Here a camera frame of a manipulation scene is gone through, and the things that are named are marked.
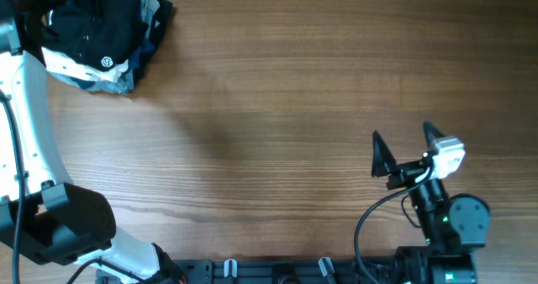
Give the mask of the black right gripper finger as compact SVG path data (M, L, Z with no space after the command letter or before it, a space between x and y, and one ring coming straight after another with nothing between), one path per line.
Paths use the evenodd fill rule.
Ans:
M445 136L430 121L423 122L423 131L428 148L431 147L435 139L443 138Z
M372 177L388 176L397 169L397 162L382 136L375 130L372 133Z

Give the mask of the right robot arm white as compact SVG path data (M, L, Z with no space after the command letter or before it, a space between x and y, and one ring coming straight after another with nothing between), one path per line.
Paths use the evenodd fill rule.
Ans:
M372 176L386 177L389 191L407 197L424 235L424 246L400 246L394 256L366 264L380 283L476 283L473 252L486 245L491 210L468 193L451 196L443 180L455 173L464 144L423 123L427 151L419 160L398 163L378 132L372 134ZM384 271L383 262L389 267Z

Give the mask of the black polo shirt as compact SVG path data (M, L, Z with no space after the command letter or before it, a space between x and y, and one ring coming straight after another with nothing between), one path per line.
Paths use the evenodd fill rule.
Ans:
M142 44L148 24L141 0L68 0L53 10L44 47L79 64L109 71Z

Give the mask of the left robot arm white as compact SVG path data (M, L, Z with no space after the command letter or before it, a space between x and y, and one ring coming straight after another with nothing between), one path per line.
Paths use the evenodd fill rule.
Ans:
M1 0L1 241L20 261L89 266L122 283L183 283L159 246L121 230L106 197L75 185L47 104L43 16L66 0Z

